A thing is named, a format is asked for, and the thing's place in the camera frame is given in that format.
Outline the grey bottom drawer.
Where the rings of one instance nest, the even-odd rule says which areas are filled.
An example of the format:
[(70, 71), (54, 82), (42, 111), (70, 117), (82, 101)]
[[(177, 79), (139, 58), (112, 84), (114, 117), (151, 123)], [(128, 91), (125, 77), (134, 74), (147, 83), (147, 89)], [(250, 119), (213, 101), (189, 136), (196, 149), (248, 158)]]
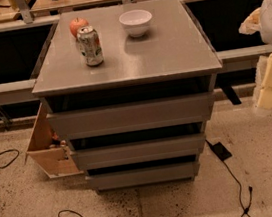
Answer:
[(161, 166), (105, 175), (86, 176), (88, 185), (96, 191), (106, 191), (141, 185), (177, 181), (195, 177), (198, 174), (199, 162), (190, 162)]

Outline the grey drawer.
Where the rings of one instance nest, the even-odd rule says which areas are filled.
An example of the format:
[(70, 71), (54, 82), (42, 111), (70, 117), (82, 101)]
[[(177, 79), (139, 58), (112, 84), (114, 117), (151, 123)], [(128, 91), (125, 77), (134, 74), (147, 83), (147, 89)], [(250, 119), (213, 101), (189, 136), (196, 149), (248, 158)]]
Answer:
[(86, 176), (88, 185), (96, 191), (106, 191), (141, 185), (177, 181), (195, 177), (198, 174), (199, 162), (190, 162), (161, 166), (105, 175)]
[(202, 153), (204, 134), (71, 152), (79, 170), (119, 166)]
[(47, 115), (58, 136), (95, 137), (209, 120), (212, 93), (192, 94)]

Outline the grey drawer cabinet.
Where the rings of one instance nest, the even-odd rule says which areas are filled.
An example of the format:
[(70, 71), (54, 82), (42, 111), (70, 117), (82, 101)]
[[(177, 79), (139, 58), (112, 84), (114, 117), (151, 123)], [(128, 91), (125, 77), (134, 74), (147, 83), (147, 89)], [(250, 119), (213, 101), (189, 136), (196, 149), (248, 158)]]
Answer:
[[(126, 34), (119, 20), (121, 14), (132, 7), (61, 16), (33, 89), (33, 94), (40, 98), (48, 114), (207, 92), (214, 94), (215, 76), (222, 63), (182, 3), (157, 0), (138, 4), (138, 9), (152, 13), (150, 29), (138, 38)], [(72, 19), (79, 17), (87, 20), (98, 33), (104, 57), (100, 65), (86, 65), (78, 37), (69, 30)], [(207, 121), (65, 140), (71, 153), (204, 134)], [(83, 171), (91, 177), (199, 162), (200, 155)]]

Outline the grey middle drawer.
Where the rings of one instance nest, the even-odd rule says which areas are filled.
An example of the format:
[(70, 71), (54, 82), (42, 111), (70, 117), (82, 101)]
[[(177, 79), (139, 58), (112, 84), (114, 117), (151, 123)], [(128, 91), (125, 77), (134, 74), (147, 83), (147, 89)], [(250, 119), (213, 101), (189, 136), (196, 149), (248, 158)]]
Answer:
[(79, 170), (119, 166), (202, 153), (204, 134), (71, 152)]

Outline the grey top drawer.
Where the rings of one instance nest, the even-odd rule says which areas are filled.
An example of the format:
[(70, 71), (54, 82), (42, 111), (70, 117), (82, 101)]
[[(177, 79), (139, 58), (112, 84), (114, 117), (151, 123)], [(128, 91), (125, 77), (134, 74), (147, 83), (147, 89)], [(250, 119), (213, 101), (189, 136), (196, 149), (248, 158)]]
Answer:
[(58, 136), (95, 137), (209, 120), (212, 93), (192, 94), (47, 115)]

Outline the black power adapter right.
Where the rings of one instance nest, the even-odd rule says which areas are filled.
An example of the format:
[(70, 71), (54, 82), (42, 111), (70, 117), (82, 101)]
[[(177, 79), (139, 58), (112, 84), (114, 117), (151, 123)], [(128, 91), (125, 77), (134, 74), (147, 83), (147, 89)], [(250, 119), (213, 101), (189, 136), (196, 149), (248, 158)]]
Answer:
[(228, 158), (231, 158), (231, 153), (221, 142), (217, 142), (216, 144), (211, 144), (207, 142), (211, 151), (221, 160), (225, 161)]

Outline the white ceramic bowl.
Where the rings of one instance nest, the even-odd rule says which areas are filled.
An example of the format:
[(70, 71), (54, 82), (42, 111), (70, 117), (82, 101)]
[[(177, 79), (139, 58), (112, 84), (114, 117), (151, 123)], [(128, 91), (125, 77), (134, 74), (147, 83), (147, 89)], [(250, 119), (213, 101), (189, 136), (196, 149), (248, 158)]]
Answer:
[(143, 36), (150, 27), (152, 13), (146, 10), (129, 10), (119, 17), (122, 27), (132, 37)]

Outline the crumpled soda can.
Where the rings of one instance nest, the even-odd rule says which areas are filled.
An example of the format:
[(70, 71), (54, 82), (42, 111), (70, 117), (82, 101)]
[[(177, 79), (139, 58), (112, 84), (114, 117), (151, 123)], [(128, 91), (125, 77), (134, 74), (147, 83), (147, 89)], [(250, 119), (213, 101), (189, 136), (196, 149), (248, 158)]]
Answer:
[(83, 26), (77, 32), (80, 51), (86, 65), (97, 66), (104, 61), (97, 31), (90, 25)]

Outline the red apple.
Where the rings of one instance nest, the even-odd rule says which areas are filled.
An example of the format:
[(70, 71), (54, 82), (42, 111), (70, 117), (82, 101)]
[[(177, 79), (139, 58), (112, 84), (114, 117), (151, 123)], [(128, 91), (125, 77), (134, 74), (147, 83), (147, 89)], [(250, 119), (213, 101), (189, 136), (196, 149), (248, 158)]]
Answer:
[(83, 26), (87, 26), (89, 22), (81, 17), (79, 18), (74, 18), (70, 22), (69, 25), (69, 31), (71, 31), (71, 34), (76, 37), (78, 33), (78, 29), (80, 29)]

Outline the cardboard box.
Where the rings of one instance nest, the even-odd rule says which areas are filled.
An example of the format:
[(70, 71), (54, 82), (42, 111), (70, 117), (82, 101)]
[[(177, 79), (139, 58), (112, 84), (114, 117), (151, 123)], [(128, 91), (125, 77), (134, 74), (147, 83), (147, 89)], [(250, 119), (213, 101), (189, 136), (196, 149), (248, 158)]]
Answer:
[(69, 147), (55, 144), (55, 132), (48, 122), (44, 106), (39, 107), (33, 127), (27, 155), (38, 164), (48, 177), (81, 174), (70, 156)]

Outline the grey metal rail frame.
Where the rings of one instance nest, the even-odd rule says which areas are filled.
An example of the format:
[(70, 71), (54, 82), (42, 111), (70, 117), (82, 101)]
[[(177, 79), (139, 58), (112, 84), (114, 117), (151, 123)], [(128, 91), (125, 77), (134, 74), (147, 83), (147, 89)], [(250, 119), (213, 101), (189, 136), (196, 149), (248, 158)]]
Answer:
[[(44, 59), (65, 14), (150, 3), (157, 0), (114, 0), (71, 8), (30, 11), (26, 0), (18, 0), (20, 16), (0, 23), (0, 119), (10, 121), (3, 110), (6, 104), (34, 100), (33, 88), (44, 65)], [(241, 21), (263, 0), (178, 0), (198, 22), (224, 63), (217, 85), (233, 104), (240, 101), (232, 88), (235, 71), (253, 69), (257, 58), (271, 52), (259, 35), (237, 33)]]

